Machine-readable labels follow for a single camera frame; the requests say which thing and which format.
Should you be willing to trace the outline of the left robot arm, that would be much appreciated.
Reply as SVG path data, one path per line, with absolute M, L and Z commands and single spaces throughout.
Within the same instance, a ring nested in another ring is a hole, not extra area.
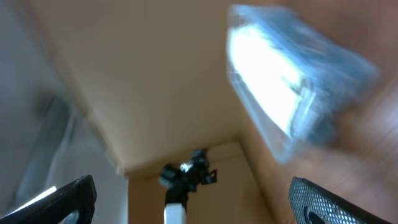
M 159 175 L 159 184 L 166 188 L 164 224 L 186 224 L 188 195 L 217 180 L 217 170 L 210 170 L 208 149 L 193 151 L 188 162 L 164 165 Z

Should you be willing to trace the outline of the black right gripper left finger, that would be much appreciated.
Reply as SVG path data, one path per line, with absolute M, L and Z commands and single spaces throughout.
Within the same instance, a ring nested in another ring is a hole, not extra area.
M 93 177 L 84 175 L 33 204 L 1 218 L 1 224 L 53 224 L 75 214 L 73 223 L 92 222 L 97 192 Z

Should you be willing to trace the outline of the cream cloth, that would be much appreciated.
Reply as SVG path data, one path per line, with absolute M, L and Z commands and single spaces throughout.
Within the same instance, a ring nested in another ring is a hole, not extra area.
M 229 30 L 228 56 L 265 114 L 291 136 L 293 118 L 302 101 L 301 71 L 282 47 L 255 25 Z

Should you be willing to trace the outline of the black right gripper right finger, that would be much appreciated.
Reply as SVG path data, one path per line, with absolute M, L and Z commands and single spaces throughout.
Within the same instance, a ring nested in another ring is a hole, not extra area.
M 289 202 L 299 224 L 390 224 L 305 178 L 292 178 Z

